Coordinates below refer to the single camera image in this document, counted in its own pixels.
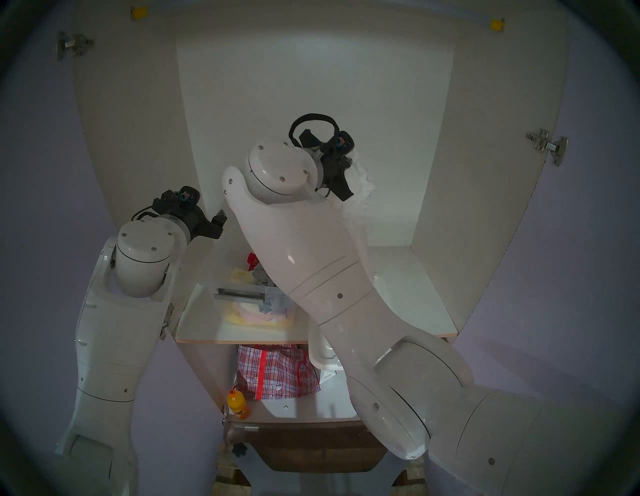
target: red cloth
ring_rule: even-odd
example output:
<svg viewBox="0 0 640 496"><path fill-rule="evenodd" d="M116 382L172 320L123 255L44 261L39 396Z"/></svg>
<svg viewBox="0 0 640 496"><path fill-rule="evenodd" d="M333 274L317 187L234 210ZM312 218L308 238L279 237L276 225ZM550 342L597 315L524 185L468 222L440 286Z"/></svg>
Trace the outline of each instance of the red cloth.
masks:
<svg viewBox="0 0 640 496"><path fill-rule="evenodd" d="M255 266L260 263L258 257L255 256L255 253L249 253L249 256L246 258L246 262L249 264L249 272L255 269Z"/></svg>
<svg viewBox="0 0 640 496"><path fill-rule="evenodd" d="M315 367L295 344L238 346L237 389L247 399L299 398L320 391Z"/></svg>

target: metal hinge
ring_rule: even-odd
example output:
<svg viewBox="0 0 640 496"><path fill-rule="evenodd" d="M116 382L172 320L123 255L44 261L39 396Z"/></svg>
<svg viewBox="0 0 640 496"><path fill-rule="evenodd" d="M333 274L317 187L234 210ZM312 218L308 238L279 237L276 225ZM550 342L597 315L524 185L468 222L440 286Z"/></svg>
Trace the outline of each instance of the metal hinge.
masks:
<svg viewBox="0 0 640 496"><path fill-rule="evenodd" d="M528 132L526 138L536 144L535 149L538 152L544 153L546 150L549 150L554 159L554 165L559 166L562 163L564 155L566 154L566 147L569 143L569 139L566 136L560 136L558 141L552 143L549 139L549 132L541 128L537 134Z"/></svg>
<svg viewBox="0 0 640 496"><path fill-rule="evenodd" d="M160 341L164 341L164 338L166 337L166 328L169 327L172 314L173 303L169 303L169 307L166 309L166 314L164 315L164 322L162 323L162 327L160 327Z"/></svg>
<svg viewBox="0 0 640 496"><path fill-rule="evenodd" d="M94 41L82 34L73 35L72 38L69 38L64 31L59 31L58 40L56 42L56 54L58 55L58 60L62 60L65 53L71 50L74 57L79 57L93 45Z"/></svg>

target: plastic bottle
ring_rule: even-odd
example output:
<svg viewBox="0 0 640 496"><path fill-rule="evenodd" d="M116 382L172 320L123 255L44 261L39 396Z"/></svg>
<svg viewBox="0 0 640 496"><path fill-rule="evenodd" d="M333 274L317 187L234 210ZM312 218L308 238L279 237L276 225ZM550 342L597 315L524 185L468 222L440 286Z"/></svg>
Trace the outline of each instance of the plastic bottle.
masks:
<svg viewBox="0 0 640 496"><path fill-rule="evenodd" d="M236 389L229 390L227 404L238 419L244 420L251 414L249 405L246 404L246 400L244 399L244 394Z"/></svg>

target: shelf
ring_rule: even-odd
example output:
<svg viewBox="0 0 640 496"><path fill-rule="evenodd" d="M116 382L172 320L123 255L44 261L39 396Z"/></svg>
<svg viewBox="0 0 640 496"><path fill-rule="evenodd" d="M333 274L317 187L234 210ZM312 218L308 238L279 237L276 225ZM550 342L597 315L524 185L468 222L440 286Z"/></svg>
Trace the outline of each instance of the shelf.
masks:
<svg viewBox="0 0 640 496"><path fill-rule="evenodd" d="M175 340L189 344L306 344L308 319L298 307L289 329L232 324L224 320L209 290L196 284L180 317Z"/></svg>
<svg viewBox="0 0 640 496"><path fill-rule="evenodd" d="M370 246L373 286L412 326L439 337L458 335L438 292L410 246Z"/></svg>
<svg viewBox="0 0 640 496"><path fill-rule="evenodd" d="M230 414L233 423L313 423L360 420L351 405L344 372L320 385L320 391L302 398L247 400L251 415L240 420Z"/></svg>

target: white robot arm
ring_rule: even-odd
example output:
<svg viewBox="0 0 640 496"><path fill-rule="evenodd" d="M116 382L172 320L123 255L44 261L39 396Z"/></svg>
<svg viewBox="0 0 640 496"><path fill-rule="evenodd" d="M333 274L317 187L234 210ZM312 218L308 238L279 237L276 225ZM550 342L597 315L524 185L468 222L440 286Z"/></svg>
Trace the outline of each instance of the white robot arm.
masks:
<svg viewBox="0 0 640 496"><path fill-rule="evenodd" d="M76 405L56 452L93 481L82 494L133 496L137 459L131 415L140 378L173 310L180 260L195 236L217 238L226 220L211 222L197 207L200 193L185 186L154 200L104 245L76 329Z"/></svg>
<svg viewBox="0 0 640 496"><path fill-rule="evenodd" d="M302 144L294 139L298 124L317 119L333 125L329 141L309 130ZM225 171L225 198L264 269L318 323L358 415L394 454L410 460L428 451L486 496L575 493L620 420L479 387L455 349L386 306L337 211L317 193L351 196L344 170L353 147L333 119L309 114L289 141L261 141L243 167ZM76 406L57 452L81 460L108 494L137 494L133 401L168 324L182 254L195 236L219 237L226 220L219 213L207 221L199 196L184 187L156 198L159 215L139 212L93 271L76 331Z"/></svg>
<svg viewBox="0 0 640 496"><path fill-rule="evenodd" d="M305 120L327 120L322 143ZM485 495L571 494L614 440L616 414L474 384L458 352L398 318L371 285L337 212L353 140L326 116L294 122L290 142L260 141L222 186L269 276L319 325L347 375L351 402L390 451L429 457Z"/></svg>

